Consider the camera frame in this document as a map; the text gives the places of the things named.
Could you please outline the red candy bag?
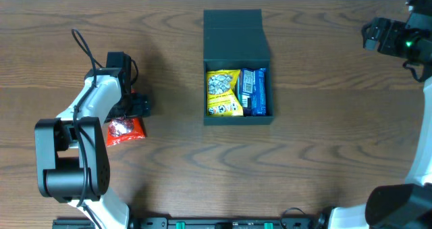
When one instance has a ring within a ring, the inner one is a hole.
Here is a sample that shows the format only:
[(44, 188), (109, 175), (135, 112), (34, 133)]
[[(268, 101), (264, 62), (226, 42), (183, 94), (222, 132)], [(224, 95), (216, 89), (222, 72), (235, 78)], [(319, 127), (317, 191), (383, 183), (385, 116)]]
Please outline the red candy bag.
[(126, 141), (146, 138), (143, 118), (115, 118), (109, 122), (106, 145), (118, 145)]

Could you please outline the yellow snack bag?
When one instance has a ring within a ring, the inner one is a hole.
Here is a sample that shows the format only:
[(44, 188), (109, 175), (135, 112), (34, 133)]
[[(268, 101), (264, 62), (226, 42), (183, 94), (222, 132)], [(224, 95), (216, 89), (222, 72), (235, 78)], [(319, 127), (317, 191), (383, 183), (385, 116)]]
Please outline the yellow snack bag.
[(207, 72), (207, 115), (243, 116), (243, 108), (234, 93), (240, 70)]

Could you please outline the dark blue snack bar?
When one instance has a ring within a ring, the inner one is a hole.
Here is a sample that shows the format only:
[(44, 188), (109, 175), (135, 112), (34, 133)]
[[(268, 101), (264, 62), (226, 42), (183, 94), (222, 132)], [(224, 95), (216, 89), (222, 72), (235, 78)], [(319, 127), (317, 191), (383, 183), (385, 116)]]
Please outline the dark blue snack bar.
[(252, 115), (252, 94), (254, 92), (254, 71), (243, 68), (237, 81), (237, 98), (245, 116)]

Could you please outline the dark green box with lid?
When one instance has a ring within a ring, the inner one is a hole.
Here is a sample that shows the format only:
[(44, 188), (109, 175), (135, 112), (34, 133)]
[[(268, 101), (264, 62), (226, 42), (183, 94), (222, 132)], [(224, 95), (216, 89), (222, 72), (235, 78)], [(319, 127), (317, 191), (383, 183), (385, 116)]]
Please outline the dark green box with lid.
[(203, 112), (205, 126), (270, 125), (274, 120), (271, 52), (259, 9), (206, 9), (203, 11), (203, 70), (265, 68), (264, 116), (214, 117)]

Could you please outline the blue Oreo cookie pack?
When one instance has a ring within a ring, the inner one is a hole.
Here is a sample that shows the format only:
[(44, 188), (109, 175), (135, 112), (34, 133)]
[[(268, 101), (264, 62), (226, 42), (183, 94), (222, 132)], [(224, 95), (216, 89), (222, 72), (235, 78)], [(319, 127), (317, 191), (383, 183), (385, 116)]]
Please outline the blue Oreo cookie pack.
[(252, 94), (252, 115), (267, 115), (265, 68), (254, 71), (254, 92)]

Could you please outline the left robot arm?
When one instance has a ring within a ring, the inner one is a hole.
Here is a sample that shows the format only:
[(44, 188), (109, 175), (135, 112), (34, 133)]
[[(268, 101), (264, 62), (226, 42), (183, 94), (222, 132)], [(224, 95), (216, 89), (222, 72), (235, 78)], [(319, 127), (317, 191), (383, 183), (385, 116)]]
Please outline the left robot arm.
[(147, 117), (151, 105), (135, 93), (136, 62), (109, 52), (104, 68), (90, 70), (84, 88), (56, 118), (34, 127), (39, 192), (79, 209), (95, 228), (140, 228), (129, 206), (110, 188), (110, 166), (103, 124)]

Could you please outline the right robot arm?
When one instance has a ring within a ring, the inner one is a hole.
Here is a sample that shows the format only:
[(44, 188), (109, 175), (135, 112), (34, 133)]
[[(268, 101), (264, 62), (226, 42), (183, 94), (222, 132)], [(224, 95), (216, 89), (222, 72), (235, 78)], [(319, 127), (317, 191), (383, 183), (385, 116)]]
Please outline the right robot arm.
[(313, 228), (431, 227), (431, 0), (406, 0), (409, 17), (401, 22), (373, 18), (361, 29), (362, 46), (403, 59), (402, 67), (423, 86), (423, 117), (410, 169), (399, 184), (374, 188), (367, 201), (329, 207)]

